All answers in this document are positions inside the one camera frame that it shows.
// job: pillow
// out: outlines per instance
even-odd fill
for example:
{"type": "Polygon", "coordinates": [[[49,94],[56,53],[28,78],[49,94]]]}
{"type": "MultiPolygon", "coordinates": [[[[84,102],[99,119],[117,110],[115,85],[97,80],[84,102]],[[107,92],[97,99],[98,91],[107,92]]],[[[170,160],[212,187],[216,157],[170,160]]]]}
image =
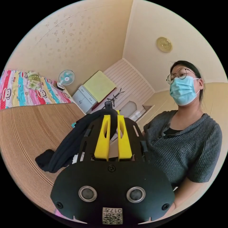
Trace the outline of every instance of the pillow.
{"type": "Polygon", "coordinates": [[[39,74],[34,71],[28,71],[27,76],[28,76],[27,88],[33,89],[33,90],[40,90],[41,81],[40,81],[39,74]]]}

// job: black hair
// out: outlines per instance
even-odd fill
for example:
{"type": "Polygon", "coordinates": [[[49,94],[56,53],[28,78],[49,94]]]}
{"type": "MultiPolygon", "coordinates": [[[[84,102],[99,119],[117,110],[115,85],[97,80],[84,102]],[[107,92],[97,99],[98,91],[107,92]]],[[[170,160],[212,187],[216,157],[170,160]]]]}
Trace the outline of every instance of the black hair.
{"type": "MultiPolygon", "coordinates": [[[[175,62],[175,63],[171,66],[171,68],[170,68],[170,73],[172,73],[173,68],[174,68],[175,66],[177,66],[177,65],[183,65],[183,66],[189,68],[190,70],[192,70],[192,71],[195,73],[195,75],[196,75],[197,78],[201,78],[201,79],[203,80],[203,78],[201,77],[200,72],[199,72],[199,70],[196,68],[196,66],[193,65],[192,63],[190,63],[190,62],[188,62],[188,61],[184,61],[184,60],[179,60],[179,61],[175,62]]],[[[203,92],[204,92],[204,89],[205,89],[205,85],[204,85],[204,88],[203,88],[202,90],[200,90],[200,92],[199,92],[199,101],[200,101],[200,103],[201,103],[201,101],[202,101],[202,99],[203,99],[203,92]]]]}

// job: cabinet drawer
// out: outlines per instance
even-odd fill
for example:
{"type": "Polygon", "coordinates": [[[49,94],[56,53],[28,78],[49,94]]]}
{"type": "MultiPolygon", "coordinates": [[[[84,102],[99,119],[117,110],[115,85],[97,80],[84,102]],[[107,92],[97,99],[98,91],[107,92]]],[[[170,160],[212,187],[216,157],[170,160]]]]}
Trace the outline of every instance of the cabinet drawer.
{"type": "Polygon", "coordinates": [[[80,86],[78,89],[86,98],[87,100],[94,105],[97,101],[92,97],[92,95],[84,88],[84,86],[80,86]]]}
{"type": "Polygon", "coordinates": [[[91,108],[92,108],[92,104],[88,101],[88,99],[85,97],[78,105],[81,110],[84,112],[84,113],[87,113],[91,108]]]}
{"type": "Polygon", "coordinates": [[[75,103],[78,105],[85,98],[85,96],[83,95],[83,93],[77,90],[76,93],[72,96],[72,98],[75,101],[75,103]]]}

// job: black undershirt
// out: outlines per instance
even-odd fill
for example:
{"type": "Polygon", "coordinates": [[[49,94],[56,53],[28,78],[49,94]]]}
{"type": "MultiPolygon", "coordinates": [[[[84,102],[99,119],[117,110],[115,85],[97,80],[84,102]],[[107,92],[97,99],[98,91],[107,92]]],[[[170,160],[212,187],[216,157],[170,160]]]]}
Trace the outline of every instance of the black undershirt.
{"type": "Polygon", "coordinates": [[[180,131],[182,131],[182,130],[174,130],[174,129],[172,129],[172,128],[169,128],[168,130],[166,130],[165,132],[164,132],[164,134],[166,134],[166,135],[173,135],[173,134],[176,134],[176,133],[178,133],[178,132],[180,132],[180,131]]]}

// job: yellow plastic part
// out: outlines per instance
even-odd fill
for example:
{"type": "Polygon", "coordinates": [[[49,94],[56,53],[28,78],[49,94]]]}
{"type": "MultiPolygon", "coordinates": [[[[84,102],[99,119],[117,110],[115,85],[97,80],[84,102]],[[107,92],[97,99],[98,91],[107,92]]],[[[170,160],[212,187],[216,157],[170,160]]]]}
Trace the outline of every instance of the yellow plastic part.
{"type": "Polygon", "coordinates": [[[117,123],[119,160],[130,159],[132,157],[132,151],[123,115],[117,115],[117,123]]]}
{"type": "Polygon", "coordinates": [[[100,135],[97,141],[94,156],[97,159],[109,160],[109,145],[110,145],[110,128],[111,128],[111,116],[104,115],[103,123],[100,130],[100,135]]]}

